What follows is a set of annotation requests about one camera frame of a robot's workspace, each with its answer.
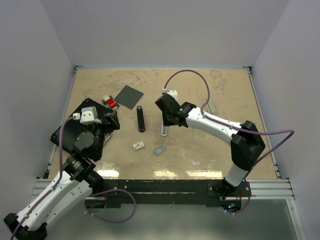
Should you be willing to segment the light blue stapler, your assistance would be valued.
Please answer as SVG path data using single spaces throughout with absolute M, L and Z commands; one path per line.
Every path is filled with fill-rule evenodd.
M 161 127 L 161 135 L 163 137 L 165 137 L 165 136 L 167 136 L 167 134 L 168 134 L 168 126 L 162 125 L 162 127 Z

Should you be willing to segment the black stapler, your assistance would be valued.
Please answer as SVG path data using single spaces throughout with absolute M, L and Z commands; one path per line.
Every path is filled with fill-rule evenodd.
M 138 131 L 143 133 L 146 130 L 146 127 L 145 127 L 143 108 L 141 105 L 137 106 L 136 112 L 137 112 Z

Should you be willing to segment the white staple box sleeve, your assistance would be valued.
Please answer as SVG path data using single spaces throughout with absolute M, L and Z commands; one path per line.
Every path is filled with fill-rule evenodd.
M 134 144 L 132 145 L 132 147 L 133 147 L 133 150 L 134 150 L 134 151 L 137 151 L 137 150 L 139 150 L 139 149 L 141 149 L 141 148 L 144 148 L 144 147 L 145 147 L 145 144 L 144 144 L 143 141 L 139 141 L 139 142 L 137 142 L 137 143 L 134 143 Z

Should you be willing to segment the staple box tray with staples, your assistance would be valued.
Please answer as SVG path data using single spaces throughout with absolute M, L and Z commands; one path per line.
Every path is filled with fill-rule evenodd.
M 163 153 L 164 151 L 165 151 L 165 147 L 163 145 L 160 145 L 159 147 L 157 147 L 156 149 L 153 150 L 153 153 L 155 156 L 158 156 L 161 153 Z

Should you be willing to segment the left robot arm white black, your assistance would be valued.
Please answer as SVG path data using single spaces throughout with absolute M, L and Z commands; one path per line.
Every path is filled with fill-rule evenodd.
M 86 107 L 68 117 L 58 135 L 59 171 L 52 182 L 27 207 L 9 213 L 4 223 L 11 231 L 11 239 L 44 240 L 47 226 L 67 207 L 87 194 L 99 196 L 104 190 L 103 178 L 94 170 L 102 158 L 106 134 L 120 129 L 115 111 L 99 116 L 94 107 Z M 71 155 L 63 161 L 65 127 L 69 122 L 90 126 L 76 136 Z

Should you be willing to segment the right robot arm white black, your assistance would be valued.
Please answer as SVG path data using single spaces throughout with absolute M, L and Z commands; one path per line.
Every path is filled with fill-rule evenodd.
M 165 126 L 200 130 L 230 146 L 232 165 L 223 179 L 222 189 L 227 196 L 235 196 L 241 190 L 240 183 L 266 148 L 256 125 L 248 120 L 245 123 L 225 120 L 189 102 L 180 105 L 167 93 L 158 98 L 155 104 L 162 112 Z

